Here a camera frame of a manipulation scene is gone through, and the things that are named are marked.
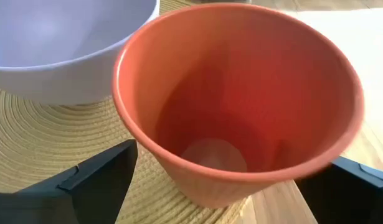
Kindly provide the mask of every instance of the wooden surface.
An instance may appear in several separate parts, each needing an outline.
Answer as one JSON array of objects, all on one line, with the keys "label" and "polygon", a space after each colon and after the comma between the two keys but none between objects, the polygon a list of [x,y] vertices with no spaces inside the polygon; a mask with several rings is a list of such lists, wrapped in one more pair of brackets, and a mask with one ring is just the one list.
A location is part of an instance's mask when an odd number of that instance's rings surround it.
[{"label": "wooden surface", "polygon": [[[358,73],[366,102],[361,131],[344,157],[383,170],[383,0],[252,0],[306,22],[329,37]],[[346,11],[355,12],[305,12]],[[317,223],[293,181],[251,196],[236,224]]]}]

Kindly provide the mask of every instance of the orange plastic cup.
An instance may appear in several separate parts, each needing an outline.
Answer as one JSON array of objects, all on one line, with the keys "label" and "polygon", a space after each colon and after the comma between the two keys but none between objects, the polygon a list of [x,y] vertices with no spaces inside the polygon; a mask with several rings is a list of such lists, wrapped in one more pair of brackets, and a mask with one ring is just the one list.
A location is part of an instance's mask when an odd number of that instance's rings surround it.
[{"label": "orange plastic cup", "polygon": [[364,111],[331,41],[248,4],[202,4],[142,27],[119,55],[113,97],[180,190],[212,208],[328,165]]}]

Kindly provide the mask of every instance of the woven placemat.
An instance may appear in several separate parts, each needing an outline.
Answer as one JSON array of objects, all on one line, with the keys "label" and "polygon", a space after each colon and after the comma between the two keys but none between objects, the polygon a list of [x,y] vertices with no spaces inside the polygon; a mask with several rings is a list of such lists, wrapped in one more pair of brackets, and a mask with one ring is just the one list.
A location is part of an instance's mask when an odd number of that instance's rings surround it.
[{"label": "woven placemat", "polygon": [[[161,0],[161,13],[192,4]],[[41,105],[0,90],[0,192],[15,192],[132,138],[112,100]],[[155,158],[139,147],[133,181],[117,223],[233,223],[245,201],[207,209],[178,191]]]}]

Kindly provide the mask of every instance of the black plastic object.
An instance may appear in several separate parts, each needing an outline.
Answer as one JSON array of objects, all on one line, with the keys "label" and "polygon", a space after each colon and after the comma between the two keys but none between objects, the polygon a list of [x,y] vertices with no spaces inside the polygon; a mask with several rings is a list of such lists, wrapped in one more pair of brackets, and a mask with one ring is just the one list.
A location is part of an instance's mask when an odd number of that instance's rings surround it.
[{"label": "black plastic object", "polygon": [[135,140],[13,194],[0,194],[0,224],[114,224],[133,177]]},{"label": "black plastic object", "polygon": [[383,172],[339,157],[296,182],[319,224],[383,224]]}]

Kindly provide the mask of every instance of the bowl rim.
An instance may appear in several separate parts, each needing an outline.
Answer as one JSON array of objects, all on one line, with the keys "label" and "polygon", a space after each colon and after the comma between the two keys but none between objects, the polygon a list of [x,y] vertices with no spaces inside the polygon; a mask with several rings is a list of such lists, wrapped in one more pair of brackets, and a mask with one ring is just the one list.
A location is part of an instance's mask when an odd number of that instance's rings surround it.
[{"label": "bowl rim", "polygon": [[[340,137],[333,142],[331,146],[328,147],[328,150],[323,153],[313,157],[308,161],[304,161],[301,164],[287,167],[280,170],[271,170],[268,172],[231,172],[224,170],[212,169],[209,167],[204,167],[199,164],[195,164],[193,162],[189,162],[181,157],[165,150],[160,145],[155,143],[152,139],[150,139],[141,128],[132,120],[130,115],[126,110],[126,106],[123,104],[120,95],[120,71],[123,66],[122,61],[126,55],[127,49],[136,41],[136,39],[146,33],[150,27],[155,26],[155,24],[159,24],[162,21],[167,19],[171,19],[175,15],[182,14],[184,12],[189,11],[198,11],[201,9],[210,9],[210,8],[232,8],[237,10],[248,10],[253,11],[255,13],[262,14],[271,14],[272,16],[277,16],[281,19],[288,20],[293,22],[294,24],[300,26],[303,29],[306,29],[311,33],[311,35],[315,35],[315,38],[321,39],[334,53],[335,56],[338,57],[339,64],[345,68],[347,75],[350,76],[352,84],[354,86],[354,111],[352,117],[346,127],[346,131],[340,135]],[[311,174],[315,171],[318,171],[327,165],[333,160],[335,160],[342,151],[350,145],[352,140],[354,139],[357,132],[360,130],[362,120],[364,117],[364,97],[362,92],[361,82],[359,77],[357,76],[356,71],[353,69],[349,60],[346,56],[339,50],[334,43],[332,43],[327,37],[320,34],[317,30],[314,30],[309,25],[295,19],[289,15],[283,14],[281,12],[275,11],[273,9],[268,9],[265,7],[254,6],[251,4],[242,4],[242,3],[212,3],[212,4],[201,4],[191,7],[186,7],[183,9],[179,9],[170,13],[167,13],[149,24],[143,26],[141,29],[136,31],[132,38],[127,41],[125,46],[122,48],[116,64],[115,70],[113,73],[113,81],[112,81],[112,90],[113,90],[113,101],[120,115],[120,118],[123,120],[125,126],[128,128],[129,132],[138,140],[141,145],[143,145],[147,150],[151,151],[158,159],[162,159],[164,161],[168,161],[170,164],[174,164],[182,169],[191,170],[192,172],[196,172],[199,175],[203,175],[208,178],[217,179],[220,181],[227,182],[244,182],[244,183],[254,183],[254,182],[276,182],[282,180],[290,180],[295,179],[297,177],[303,177],[308,174]]]},{"label": "bowl rim", "polygon": [[[160,2],[160,0],[153,0],[153,1],[155,2],[155,5],[152,8],[152,11],[151,11],[149,17],[140,25],[140,27],[143,27],[149,21],[154,19],[154,16],[155,16],[154,13],[159,10],[159,2]],[[139,28],[136,28],[135,30],[132,31],[132,33],[130,33],[129,35],[127,35],[123,39],[119,40],[118,42],[115,42],[114,44],[111,44],[108,47],[105,47],[103,49],[94,51],[93,53],[90,53],[90,54],[83,55],[81,57],[77,57],[77,58],[73,58],[73,59],[69,59],[69,60],[63,60],[61,62],[48,63],[48,64],[45,64],[45,65],[33,65],[33,66],[25,66],[25,67],[5,67],[5,66],[0,66],[0,71],[2,71],[2,72],[20,72],[20,71],[23,71],[23,70],[27,70],[27,71],[40,71],[40,70],[54,69],[54,68],[57,68],[57,67],[61,67],[61,66],[65,66],[65,65],[70,65],[70,64],[73,64],[73,63],[78,63],[78,62],[81,62],[83,60],[96,57],[97,55],[100,55],[102,53],[105,53],[107,51],[110,51],[112,49],[115,49],[115,48],[123,45],[129,39],[129,37],[131,37]]]}]

